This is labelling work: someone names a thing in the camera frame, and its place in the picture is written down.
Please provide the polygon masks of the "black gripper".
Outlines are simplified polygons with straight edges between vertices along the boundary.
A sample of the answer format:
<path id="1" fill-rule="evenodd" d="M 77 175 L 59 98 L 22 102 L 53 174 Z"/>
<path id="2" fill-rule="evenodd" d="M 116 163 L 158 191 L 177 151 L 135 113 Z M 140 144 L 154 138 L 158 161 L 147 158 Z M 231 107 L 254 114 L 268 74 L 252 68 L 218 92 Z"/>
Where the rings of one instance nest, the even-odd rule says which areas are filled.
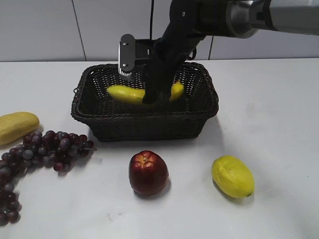
<path id="1" fill-rule="evenodd" d="M 143 104 L 163 106 L 169 103 L 174 75 L 188 56 L 189 51 L 172 47 L 163 38 L 155 41 L 154 54 L 145 66 Z"/>

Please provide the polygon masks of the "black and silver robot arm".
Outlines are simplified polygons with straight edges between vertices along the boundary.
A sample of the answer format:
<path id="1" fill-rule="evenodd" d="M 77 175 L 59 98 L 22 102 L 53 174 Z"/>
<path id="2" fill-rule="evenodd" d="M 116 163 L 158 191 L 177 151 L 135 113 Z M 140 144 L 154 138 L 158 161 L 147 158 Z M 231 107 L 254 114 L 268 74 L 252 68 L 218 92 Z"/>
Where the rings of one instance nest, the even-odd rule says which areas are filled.
<path id="1" fill-rule="evenodd" d="M 144 104 L 165 104 L 173 77 L 206 36 L 247 39 L 259 29 L 318 35 L 317 0 L 173 0 L 145 66 Z"/>

